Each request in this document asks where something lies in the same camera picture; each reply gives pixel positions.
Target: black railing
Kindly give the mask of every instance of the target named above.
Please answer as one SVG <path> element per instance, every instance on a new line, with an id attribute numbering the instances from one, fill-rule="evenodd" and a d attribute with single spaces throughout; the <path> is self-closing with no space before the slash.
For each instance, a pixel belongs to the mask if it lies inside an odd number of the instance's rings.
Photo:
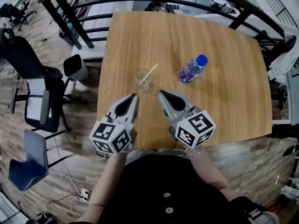
<path id="1" fill-rule="evenodd" d="M 275 16 L 283 23 L 289 24 L 294 27 L 298 27 L 295 20 L 293 19 L 292 15 L 289 13 L 289 11 L 286 9 L 284 4 L 281 2 L 281 0 L 266 0 L 267 3 L 270 5 L 270 7 L 275 12 Z"/>
<path id="2" fill-rule="evenodd" d="M 267 42 L 269 42 L 271 44 L 275 44 L 276 43 L 275 39 L 272 39 L 271 37 L 266 35 L 264 32 L 259 30 L 258 28 L 245 22 L 245 20 L 251 14 L 254 14 L 259 19 L 263 20 L 266 24 L 268 24 L 270 27 L 272 27 L 279 35 L 281 35 L 283 40 L 285 39 L 284 30 L 271 17 L 269 17 L 266 13 L 261 11 L 258 7 L 254 6 L 247 0 L 227 0 L 227 1 L 230 1 L 234 4 L 236 4 L 236 6 L 238 7 L 240 14 L 237 17 L 227 14 L 225 12 L 222 12 L 220 10 L 214 9 L 212 7 L 208 7 L 208 6 L 205 6 L 202 4 L 184 1 L 184 0 L 92 0 L 92 1 L 84 1 L 84 2 L 81 2 L 78 4 L 69 4 L 67 2 L 67 0 L 56 0 L 56 1 L 57 1 L 58 5 L 61 7 L 61 9 L 64 11 L 64 14 L 67 17 L 67 19 L 69 20 L 69 22 L 72 23 L 75 30 L 78 32 L 78 34 L 81 36 L 81 38 L 84 40 L 84 42 L 87 44 L 87 46 L 89 48 L 94 47 L 93 42 L 105 41 L 107 38 L 106 37 L 89 38 L 88 33 L 99 32 L 99 31 L 108 31 L 109 27 L 92 28 L 92 29 L 84 30 L 82 23 L 85 21 L 90 21 L 90 20 L 95 20 L 95 19 L 111 18 L 113 16 L 113 14 L 111 14 L 111 13 L 110 14 L 99 14 L 99 15 L 94 15 L 94 16 L 86 16 L 86 17 L 78 19 L 78 17 L 75 14 L 75 9 L 82 8 L 82 7 L 89 7 L 89 6 L 95 5 L 95 4 L 104 4 L 104 3 L 109 3 L 109 2 L 120 2 L 120 1 L 170 2 L 170 3 L 175 3 L 178 5 L 185 5 L 185 6 L 189 6 L 189 7 L 199 8 L 199 9 L 211 12 L 211 13 L 219 14 L 221 16 L 224 16 L 224 17 L 230 19 L 232 22 L 229 25 L 229 27 L 232 29 L 237 29 L 240 25 L 244 25 L 244 26 L 248 27 L 249 29 L 258 33 L 259 36 L 261 38 L 263 38 L 264 40 L 266 40 Z M 53 6 L 51 0 L 38 0 L 38 2 L 42 3 L 45 6 L 45 8 L 48 10 L 50 15 L 56 21 L 58 26 L 64 31 L 64 33 L 69 37 L 69 39 L 71 41 L 73 41 L 74 45 L 78 49 L 80 49 L 81 44 L 79 43 L 77 38 L 74 36 L 74 34 L 71 32 L 71 30 L 68 28 L 64 19 L 58 14 L 58 12 L 55 9 L 55 7 Z"/>

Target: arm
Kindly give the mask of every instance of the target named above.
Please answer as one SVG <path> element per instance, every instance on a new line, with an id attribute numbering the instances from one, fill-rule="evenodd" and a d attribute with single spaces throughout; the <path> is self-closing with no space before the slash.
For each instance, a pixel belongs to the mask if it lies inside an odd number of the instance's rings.
<path id="1" fill-rule="evenodd" d="M 95 186 L 90 198 L 89 206 L 79 222 L 90 222 L 96 224 L 110 201 L 117 187 L 121 174 L 125 168 L 127 153 L 119 156 L 111 156 L 105 170 Z"/>
<path id="2" fill-rule="evenodd" d="M 189 156 L 190 161 L 198 176 L 205 183 L 217 188 L 229 201 L 238 197 L 238 195 L 229 188 L 226 178 L 212 163 L 205 150 L 202 150 L 199 154 L 198 150 L 186 147 L 186 151 L 188 154 L 194 154 Z"/>

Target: blue chair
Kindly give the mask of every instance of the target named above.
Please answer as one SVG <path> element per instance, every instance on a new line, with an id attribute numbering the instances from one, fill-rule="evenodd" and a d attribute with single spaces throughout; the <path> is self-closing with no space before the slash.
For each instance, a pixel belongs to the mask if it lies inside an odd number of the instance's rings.
<path id="1" fill-rule="evenodd" d="M 64 133 L 65 130 L 43 137 L 33 130 L 24 130 L 24 147 L 26 161 L 11 160 L 9 164 L 8 178 L 20 191 L 26 191 L 34 184 L 48 175 L 48 169 L 69 156 L 66 156 L 52 164 L 48 164 L 46 140 Z"/>

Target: bottle label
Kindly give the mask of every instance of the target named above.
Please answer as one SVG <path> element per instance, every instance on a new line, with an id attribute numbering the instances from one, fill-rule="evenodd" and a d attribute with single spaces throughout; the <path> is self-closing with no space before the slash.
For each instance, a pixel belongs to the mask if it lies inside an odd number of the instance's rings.
<path id="1" fill-rule="evenodd" d="M 190 83 L 192 80 L 194 80 L 199 74 L 191 75 L 190 71 L 186 66 L 183 67 L 182 71 L 179 74 L 179 79 L 185 83 Z"/>

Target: plastic water bottle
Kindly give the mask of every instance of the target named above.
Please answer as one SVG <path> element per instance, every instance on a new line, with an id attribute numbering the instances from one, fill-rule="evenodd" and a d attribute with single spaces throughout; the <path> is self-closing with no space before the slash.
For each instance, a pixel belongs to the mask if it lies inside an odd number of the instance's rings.
<path id="1" fill-rule="evenodd" d="M 207 57 L 205 55 L 199 55 L 197 58 L 192 59 L 178 75 L 179 80 L 185 84 L 190 83 L 203 72 L 206 64 Z"/>

